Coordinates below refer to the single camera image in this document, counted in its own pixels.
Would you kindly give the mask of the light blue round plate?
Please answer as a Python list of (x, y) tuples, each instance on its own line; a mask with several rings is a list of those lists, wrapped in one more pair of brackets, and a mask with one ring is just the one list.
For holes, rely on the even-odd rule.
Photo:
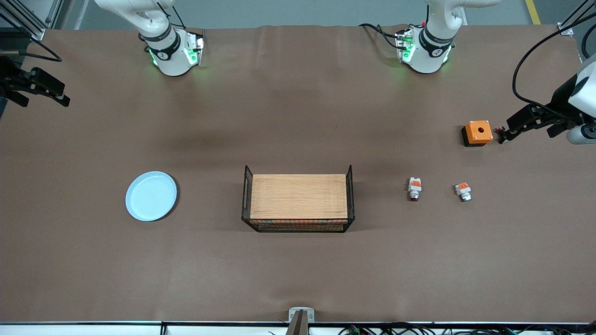
[(125, 207), (132, 218), (155, 222), (174, 208), (177, 184), (172, 176), (155, 170), (136, 177), (125, 194)]

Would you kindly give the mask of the wooden board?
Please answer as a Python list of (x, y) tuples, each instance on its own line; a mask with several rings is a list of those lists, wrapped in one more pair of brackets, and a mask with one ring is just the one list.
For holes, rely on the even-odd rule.
[(251, 219), (346, 219), (344, 174), (254, 174)]

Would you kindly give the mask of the brown table cover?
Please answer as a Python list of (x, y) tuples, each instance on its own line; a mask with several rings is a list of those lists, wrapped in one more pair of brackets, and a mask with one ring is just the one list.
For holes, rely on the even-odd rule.
[[(511, 76), (554, 26), (464, 26), (440, 72), (399, 64), (361, 27), (206, 33), (202, 66), (151, 64), (134, 31), (47, 32), (70, 106), (33, 96), (0, 118), (0, 321), (593, 322), (596, 146), (504, 125)], [(346, 174), (345, 233), (260, 233), (241, 220), (253, 174)], [(130, 183), (177, 184), (164, 218)], [(409, 178), (420, 178), (419, 200)], [(471, 200), (454, 185), (466, 182)]]

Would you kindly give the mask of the orange button enclosure box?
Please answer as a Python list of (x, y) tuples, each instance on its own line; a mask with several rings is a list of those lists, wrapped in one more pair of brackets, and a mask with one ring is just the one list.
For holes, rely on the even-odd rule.
[(469, 121), (461, 128), (461, 136), (465, 147), (483, 147), (494, 139), (488, 120)]

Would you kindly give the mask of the white table edge rail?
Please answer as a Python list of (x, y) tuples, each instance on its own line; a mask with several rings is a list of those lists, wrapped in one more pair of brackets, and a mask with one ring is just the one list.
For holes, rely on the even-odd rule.
[[(289, 322), (0, 322), (0, 335), (285, 335)], [(596, 335), (593, 322), (314, 322), (311, 335)]]

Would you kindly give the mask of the grey metal bracket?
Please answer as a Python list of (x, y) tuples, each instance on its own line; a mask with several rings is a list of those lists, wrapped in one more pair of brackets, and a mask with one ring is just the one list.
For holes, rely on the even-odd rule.
[(311, 335), (310, 325), (315, 322), (315, 310), (310, 307), (289, 309), (289, 325), (285, 335)]

